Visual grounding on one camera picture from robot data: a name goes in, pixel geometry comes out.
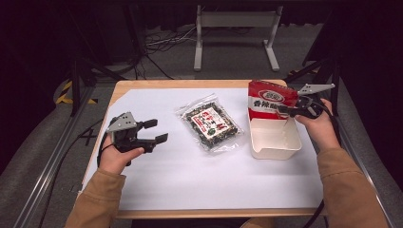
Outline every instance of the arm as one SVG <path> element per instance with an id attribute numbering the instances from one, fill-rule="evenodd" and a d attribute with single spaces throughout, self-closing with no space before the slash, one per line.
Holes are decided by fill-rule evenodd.
<path id="1" fill-rule="evenodd" d="M 103 148 L 110 145 L 106 137 Z M 102 154 L 98 170 L 89 180 L 86 189 L 77 198 L 66 227 L 109 227 L 119 209 L 125 176 L 121 175 L 127 162 L 143 154 L 142 148 L 125 153 L 119 152 L 113 145 Z"/>
<path id="2" fill-rule="evenodd" d="M 330 102 L 322 102 L 331 111 Z M 329 116 L 323 113 L 315 120 L 296 116 L 296 120 L 305 124 L 319 147 L 317 164 L 330 227 L 388 227 L 374 189 L 341 148 Z"/>

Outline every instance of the red packaging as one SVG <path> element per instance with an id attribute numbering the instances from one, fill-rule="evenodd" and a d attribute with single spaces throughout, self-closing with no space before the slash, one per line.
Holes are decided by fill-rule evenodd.
<path id="1" fill-rule="evenodd" d="M 290 87 L 253 80 L 248 90 L 249 119 L 284 120 L 277 113 L 278 105 L 295 106 L 298 95 Z"/>

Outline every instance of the black backdrop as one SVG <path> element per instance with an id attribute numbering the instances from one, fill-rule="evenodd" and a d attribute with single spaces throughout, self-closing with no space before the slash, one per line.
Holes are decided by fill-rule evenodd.
<path id="1" fill-rule="evenodd" d="M 341 76 L 379 158 L 403 189 L 403 6 L 376 1 L 362 10 Z"/>
<path id="2" fill-rule="evenodd" d="M 68 66 L 54 21 L 43 4 L 0 2 L 0 173 L 54 109 L 53 93 L 67 77 Z"/>

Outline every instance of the snack package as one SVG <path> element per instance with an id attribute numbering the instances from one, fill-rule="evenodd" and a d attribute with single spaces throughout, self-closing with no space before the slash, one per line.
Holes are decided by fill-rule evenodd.
<path id="1" fill-rule="evenodd" d="M 249 83 L 248 98 L 249 120 L 284 120 L 286 118 L 280 117 L 277 112 L 278 105 L 295 106 L 298 94 L 287 86 L 253 80 Z"/>
<path id="2" fill-rule="evenodd" d="M 181 107 L 176 114 L 204 150 L 222 152 L 238 147 L 235 139 L 243 130 L 227 114 L 215 94 Z"/>

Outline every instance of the white box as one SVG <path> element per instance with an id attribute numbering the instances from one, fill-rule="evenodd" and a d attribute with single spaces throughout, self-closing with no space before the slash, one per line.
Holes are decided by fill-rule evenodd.
<path id="1" fill-rule="evenodd" d="M 302 147 L 294 118 L 249 122 L 252 156 L 256 159 L 288 160 Z"/>

